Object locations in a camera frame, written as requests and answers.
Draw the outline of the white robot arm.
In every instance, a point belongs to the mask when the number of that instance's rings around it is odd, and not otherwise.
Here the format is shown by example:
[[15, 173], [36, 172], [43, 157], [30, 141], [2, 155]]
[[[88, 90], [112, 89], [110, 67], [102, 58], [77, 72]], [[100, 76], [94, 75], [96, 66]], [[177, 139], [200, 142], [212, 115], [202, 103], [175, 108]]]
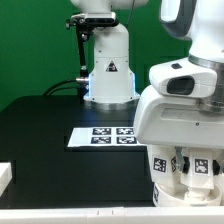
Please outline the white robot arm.
[[138, 95], [129, 69], [129, 34], [116, 9], [148, 0], [70, 0], [81, 10], [72, 20], [93, 31], [94, 69], [85, 78], [86, 103], [112, 110], [138, 100], [137, 140], [147, 145], [197, 148], [202, 156], [177, 156], [180, 170], [224, 172], [224, 0], [162, 0], [160, 21], [175, 38], [190, 39], [189, 56], [153, 66]]

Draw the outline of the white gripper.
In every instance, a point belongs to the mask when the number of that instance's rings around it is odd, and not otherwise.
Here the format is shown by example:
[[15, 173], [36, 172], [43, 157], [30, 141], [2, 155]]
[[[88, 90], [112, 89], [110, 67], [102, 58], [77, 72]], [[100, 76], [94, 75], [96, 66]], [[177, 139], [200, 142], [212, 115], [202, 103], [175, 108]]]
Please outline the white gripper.
[[[142, 144], [179, 146], [176, 167], [181, 172], [185, 165], [181, 147], [224, 149], [224, 115], [199, 110], [193, 98], [163, 96], [152, 86], [141, 94], [133, 127]], [[213, 174], [221, 172], [214, 160]]]

